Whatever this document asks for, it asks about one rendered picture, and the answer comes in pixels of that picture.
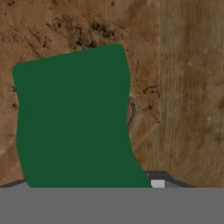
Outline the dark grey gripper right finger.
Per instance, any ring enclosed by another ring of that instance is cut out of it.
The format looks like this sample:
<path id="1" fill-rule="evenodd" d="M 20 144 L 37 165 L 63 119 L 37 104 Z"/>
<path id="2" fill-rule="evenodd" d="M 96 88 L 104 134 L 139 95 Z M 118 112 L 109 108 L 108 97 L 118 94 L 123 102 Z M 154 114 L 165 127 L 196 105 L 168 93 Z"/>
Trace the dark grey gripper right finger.
<path id="1" fill-rule="evenodd" d="M 173 178 L 167 171 L 146 171 L 153 188 L 191 187 L 191 185 Z"/>

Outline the green sponge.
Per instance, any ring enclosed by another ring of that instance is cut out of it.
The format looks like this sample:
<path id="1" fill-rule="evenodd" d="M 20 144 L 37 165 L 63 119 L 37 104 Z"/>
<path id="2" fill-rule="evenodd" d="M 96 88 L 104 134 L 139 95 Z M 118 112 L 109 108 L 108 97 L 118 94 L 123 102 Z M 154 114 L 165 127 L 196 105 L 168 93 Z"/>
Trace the green sponge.
<path id="1" fill-rule="evenodd" d="M 30 187 L 147 187 L 128 130 L 122 45 L 16 64 L 16 146 Z"/>

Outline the brown mottled cutting board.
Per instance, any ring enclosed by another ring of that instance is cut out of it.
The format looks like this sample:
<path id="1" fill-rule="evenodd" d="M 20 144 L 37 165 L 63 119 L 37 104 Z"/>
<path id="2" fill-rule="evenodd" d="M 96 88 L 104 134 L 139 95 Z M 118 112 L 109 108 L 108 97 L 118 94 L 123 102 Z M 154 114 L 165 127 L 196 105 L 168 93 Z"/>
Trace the brown mottled cutting board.
<path id="1" fill-rule="evenodd" d="M 160 120 L 159 28 L 158 0 L 0 0 L 0 185 L 23 177 L 15 147 L 15 64 L 123 45 L 131 73 L 129 130 L 138 147 Z"/>

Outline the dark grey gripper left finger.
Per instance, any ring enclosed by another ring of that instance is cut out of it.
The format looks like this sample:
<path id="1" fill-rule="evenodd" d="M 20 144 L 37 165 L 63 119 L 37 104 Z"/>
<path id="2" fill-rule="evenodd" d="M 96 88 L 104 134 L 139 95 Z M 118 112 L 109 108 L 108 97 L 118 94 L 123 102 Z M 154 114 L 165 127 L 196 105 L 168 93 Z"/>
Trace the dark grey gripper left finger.
<path id="1" fill-rule="evenodd" d="M 7 184 L 0 185 L 0 188 L 12 188 L 12 187 L 18 187 L 18 186 L 29 187 L 24 179 L 20 179 L 20 180 L 16 180 Z"/>

